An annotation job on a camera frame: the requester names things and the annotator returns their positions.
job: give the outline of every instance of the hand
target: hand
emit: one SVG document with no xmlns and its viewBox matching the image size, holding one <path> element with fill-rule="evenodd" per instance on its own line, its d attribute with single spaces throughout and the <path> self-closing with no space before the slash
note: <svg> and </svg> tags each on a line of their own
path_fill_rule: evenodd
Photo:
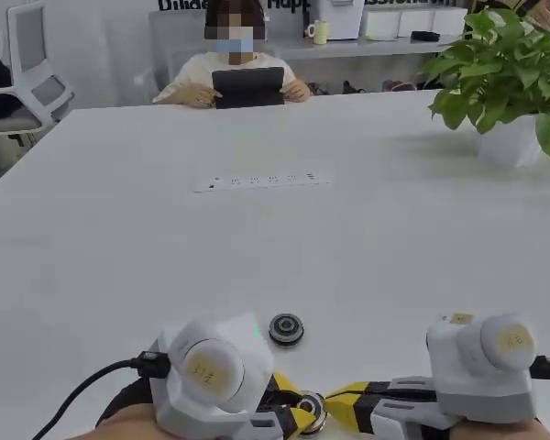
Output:
<svg viewBox="0 0 550 440">
<path fill-rule="evenodd" d="M 177 104 L 194 108 L 209 108 L 215 105 L 215 98 L 222 95 L 202 84 L 184 84 L 175 93 Z"/>
<path fill-rule="evenodd" d="M 538 26 L 550 30 L 550 0 L 540 0 L 527 16 L 534 20 Z"/>
<path fill-rule="evenodd" d="M 312 95 L 310 88 L 302 80 L 293 80 L 285 87 L 283 87 L 283 96 L 287 101 L 293 103 L 302 103 Z"/>
<path fill-rule="evenodd" d="M 550 440 L 550 433 L 536 420 L 514 424 L 462 422 L 452 428 L 451 440 Z"/>
<path fill-rule="evenodd" d="M 162 431 L 150 404 L 129 406 L 119 411 L 88 434 L 71 440 L 180 440 Z"/>
</svg>

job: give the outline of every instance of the black cable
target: black cable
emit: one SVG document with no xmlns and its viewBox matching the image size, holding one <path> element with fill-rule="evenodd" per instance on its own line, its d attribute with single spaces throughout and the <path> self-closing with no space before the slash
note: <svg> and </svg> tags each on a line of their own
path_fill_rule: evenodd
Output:
<svg viewBox="0 0 550 440">
<path fill-rule="evenodd" d="M 88 379 L 84 380 L 75 390 L 71 392 L 61 407 L 57 410 L 53 418 L 45 426 L 43 426 L 43 428 L 32 438 L 32 440 L 40 440 L 51 429 L 53 429 L 53 427 L 69 409 L 73 401 L 75 401 L 75 399 L 77 399 L 77 397 L 90 385 L 104 376 L 120 369 L 136 369 L 141 378 L 164 379 L 169 374 L 171 363 L 166 353 L 144 351 L 138 357 L 133 357 L 129 360 L 121 360 L 120 362 L 115 362 L 108 367 L 102 368 Z"/>
<path fill-rule="evenodd" d="M 550 357 L 536 357 L 530 367 L 530 376 L 532 376 L 532 379 L 550 380 Z"/>
</svg>

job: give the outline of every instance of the black wire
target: black wire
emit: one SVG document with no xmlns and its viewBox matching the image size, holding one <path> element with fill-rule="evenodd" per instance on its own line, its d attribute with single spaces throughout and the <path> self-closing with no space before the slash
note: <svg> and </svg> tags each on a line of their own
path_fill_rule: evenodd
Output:
<svg viewBox="0 0 550 440">
<path fill-rule="evenodd" d="M 119 369 L 134 369 L 137 367 L 137 365 L 137 359 L 121 360 L 120 362 L 115 362 L 108 367 L 102 368 L 100 371 L 94 373 L 88 379 L 84 380 L 75 390 L 71 392 L 71 394 L 68 396 L 67 399 L 65 399 L 61 407 L 57 410 L 53 418 L 38 432 L 37 435 L 32 438 L 32 440 L 40 440 L 45 436 L 46 433 L 53 429 L 53 426 L 55 426 L 57 422 L 61 419 L 61 417 L 63 417 L 73 401 L 77 399 L 77 397 L 94 382 L 103 378 L 107 374 L 112 373 L 113 371 L 117 371 Z"/>
</svg>

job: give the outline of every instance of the power strip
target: power strip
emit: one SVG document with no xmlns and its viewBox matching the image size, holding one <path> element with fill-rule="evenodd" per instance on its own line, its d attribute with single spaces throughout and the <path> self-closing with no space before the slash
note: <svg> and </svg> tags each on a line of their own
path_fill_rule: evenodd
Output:
<svg viewBox="0 0 550 440">
<path fill-rule="evenodd" d="M 214 177 L 198 184 L 196 193 L 215 191 L 249 190 L 254 188 L 277 188 L 280 186 L 318 185 L 330 180 L 311 172 L 304 174 L 273 174 L 271 176 Z"/>
</svg>

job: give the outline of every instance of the office chair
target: office chair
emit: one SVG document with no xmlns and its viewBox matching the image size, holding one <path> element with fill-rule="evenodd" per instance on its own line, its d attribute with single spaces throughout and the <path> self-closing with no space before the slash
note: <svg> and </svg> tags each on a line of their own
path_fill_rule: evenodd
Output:
<svg viewBox="0 0 550 440">
<path fill-rule="evenodd" d="M 7 11 L 12 86 L 0 87 L 23 105 L 0 119 L 0 136 L 32 134 L 57 124 L 65 115 L 73 91 L 49 61 L 45 43 L 45 3 L 11 7 Z"/>
</svg>

